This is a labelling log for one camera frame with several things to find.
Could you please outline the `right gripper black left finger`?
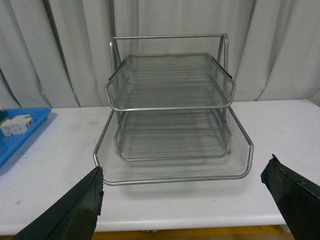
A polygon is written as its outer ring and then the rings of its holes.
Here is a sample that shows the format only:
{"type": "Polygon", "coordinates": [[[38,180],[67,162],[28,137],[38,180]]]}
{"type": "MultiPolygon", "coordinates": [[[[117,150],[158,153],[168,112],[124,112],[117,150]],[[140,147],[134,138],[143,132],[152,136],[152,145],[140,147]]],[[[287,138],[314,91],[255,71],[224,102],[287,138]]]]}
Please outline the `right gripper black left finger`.
{"type": "Polygon", "coordinates": [[[13,239],[90,240],[103,196],[103,170],[97,166],[13,239]]]}

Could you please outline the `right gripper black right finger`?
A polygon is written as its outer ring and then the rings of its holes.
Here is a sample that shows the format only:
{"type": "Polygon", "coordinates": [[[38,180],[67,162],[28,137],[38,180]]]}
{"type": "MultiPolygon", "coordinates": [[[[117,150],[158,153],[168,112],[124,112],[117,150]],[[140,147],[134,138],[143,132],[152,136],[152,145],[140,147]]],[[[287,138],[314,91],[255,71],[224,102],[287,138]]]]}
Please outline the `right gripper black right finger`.
{"type": "Polygon", "coordinates": [[[296,240],[320,238],[320,186],[308,180],[273,155],[262,171],[266,185],[296,240]]]}

